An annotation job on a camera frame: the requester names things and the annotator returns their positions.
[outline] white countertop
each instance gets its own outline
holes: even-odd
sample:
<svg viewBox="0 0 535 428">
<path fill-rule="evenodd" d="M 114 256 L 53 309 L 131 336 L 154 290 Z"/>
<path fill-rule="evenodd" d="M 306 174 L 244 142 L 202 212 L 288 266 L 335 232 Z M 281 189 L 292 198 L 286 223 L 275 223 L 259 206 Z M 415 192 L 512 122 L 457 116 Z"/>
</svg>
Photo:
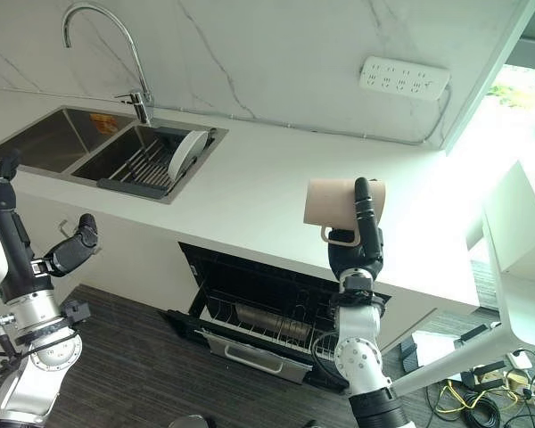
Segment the white countertop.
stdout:
<svg viewBox="0 0 535 428">
<path fill-rule="evenodd" d="M 0 91 L 0 140 L 61 105 L 132 112 L 118 103 Z M 228 129 L 170 205 L 25 172 L 14 181 L 16 191 L 168 229 L 178 241 L 333 279 L 318 228 L 302 223 L 307 183 L 313 177 L 379 178 L 387 185 L 379 291 L 423 293 L 461 313 L 478 306 L 465 239 L 455 221 L 459 194 L 444 176 L 443 152 L 176 111 L 157 110 L 155 117 Z"/>
</svg>

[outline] white marble wall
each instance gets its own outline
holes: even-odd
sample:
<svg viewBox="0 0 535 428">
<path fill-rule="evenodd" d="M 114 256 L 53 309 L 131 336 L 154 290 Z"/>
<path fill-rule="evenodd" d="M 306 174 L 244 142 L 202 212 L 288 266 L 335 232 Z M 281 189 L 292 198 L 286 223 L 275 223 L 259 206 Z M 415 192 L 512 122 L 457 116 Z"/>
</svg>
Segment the white marble wall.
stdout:
<svg viewBox="0 0 535 428">
<path fill-rule="evenodd" d="M 70 0 L 0 0 L 0 87 L 109 98 L 138 86 L 119 31 Z M 451 71 L 443 144 L 526 0 L 100 0 L 133 35 L 156 103 L 420 139 L 437 103 L 358 87 L 368 55 Z"/>
</svg>

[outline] chrome faucet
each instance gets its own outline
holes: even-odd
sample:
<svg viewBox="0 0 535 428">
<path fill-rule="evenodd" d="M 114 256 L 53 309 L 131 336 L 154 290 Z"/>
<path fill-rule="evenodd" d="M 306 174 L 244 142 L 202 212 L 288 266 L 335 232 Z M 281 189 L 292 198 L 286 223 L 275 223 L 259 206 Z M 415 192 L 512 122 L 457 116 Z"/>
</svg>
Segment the chrome faucet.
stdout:
<svg viewBox="0 0 535 428">
<path fill-rule="evenodd" d="M 123 22 L 121 22 L 120 19 L 117 18 L 117 16 L 115 16 L 113 12 L 101 6 L 100 4 L 93 3 L 93 2 L 77 2 L 77 3 L 72 4 L 70 7 L 67 8 L 65 13 L 63 14 L 63 20 L 62 20 L 63 44 L 65 45 L 65 47 L 71 47 L 70 21 L 73 15 L 75 14 L 75 12 L 81 11 L 81 10 L 96 11 L 102 15 L 105 15 L 107 18 L 113 21 L 115 25 L 121 30 L 121 33 L 123 33 L 123 36 L 127 40 L 128 46 L 131 49 L 131 54 L 133 55 L 133 59 L 135 60 L 136 71 L 139 76 L 141 89 L 132 89 L 127 94 L 117 95 L 116 98 L 128 96 L 130 100 L 123 101 L 123 103 L 132 104 L 133 107 L 135 107 L 136 116 L 139 118 L 141 123 L 150 125 L 151 119 L 152 119 L 152 107 L 154 106 L 154 100 L 152 99 L 151 90 L 149 89 L 149 86 L 146 83 L 146 78 L 144 78 L 144 71 L 143 71 L 143 67 L 141 66 L 141 61 L 139 60 L 139 55 L 136 50 L 135 42 L 133 41 L 133 38 L 129 34 L 127 27 L 125 27 Z"/>
</svg>

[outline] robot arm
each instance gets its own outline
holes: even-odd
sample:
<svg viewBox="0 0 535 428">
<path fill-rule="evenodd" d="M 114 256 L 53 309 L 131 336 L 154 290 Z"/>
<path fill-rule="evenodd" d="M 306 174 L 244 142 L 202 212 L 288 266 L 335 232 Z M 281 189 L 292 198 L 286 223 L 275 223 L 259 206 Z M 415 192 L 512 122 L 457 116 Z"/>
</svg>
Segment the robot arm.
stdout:
<svg viewBox="0 0 535 428">
<path fill-rule="evenodd" d="M 356 247 L 329 244 L 329 263 L 340 282 L 335 299 L 339 340 L 334 363 L 349 382 L 346 390 L 358 426 L 414 428 L 383 374 L 383 358 L 376 346 L 384 301 L 374 293 L 383 267 L 383 239 L 373 210 L 368 182 L 355 182 L 355 209 L 362 243 Z M 353 233 L 333 230 L 330 239 L 352 241 Z"/>
<path fill-rule="evenodd" d="M 42 427 L 59 394 L 63 377 L 81 354 L 74 326 L 89 317 L 86 303 L 58 306 L 51 276 L 64 276 L 85 262 L 97 244 L 95 219 L 85 214 L 75 235 L 36 259 L 20 217 L 11 181 L 19 154 L 0 161 L 0 298 L 9 313 L 0 317 L 4 352 L 0 375 L 0 428 Z M 12 345 L 4 327 L 16 324 Z"/>
</svg>

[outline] power strip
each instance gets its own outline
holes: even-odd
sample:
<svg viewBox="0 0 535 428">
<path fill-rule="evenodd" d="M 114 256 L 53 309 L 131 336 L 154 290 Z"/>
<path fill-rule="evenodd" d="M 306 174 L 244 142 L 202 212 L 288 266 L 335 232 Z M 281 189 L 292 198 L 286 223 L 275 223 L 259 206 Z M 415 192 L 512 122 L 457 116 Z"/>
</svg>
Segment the power strip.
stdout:
<svg viewBox="0 0 535 428">
<path fill-rule="evenodd" d="M 369 56 L 358 84 L 364 89 L 435 101 L 448 82 L 448 70 Z"/>
<path fill-rule="evenodd" d="M 519 370 L 527 370 L 528 368 L 533 367 L 531 360 L 527 357 L 527 354 L 524 351 L 519 352 L 519 355 L 514 355 L 513 352 L 508 352 L 507 358 L 511 365 Z"/>
</svg>

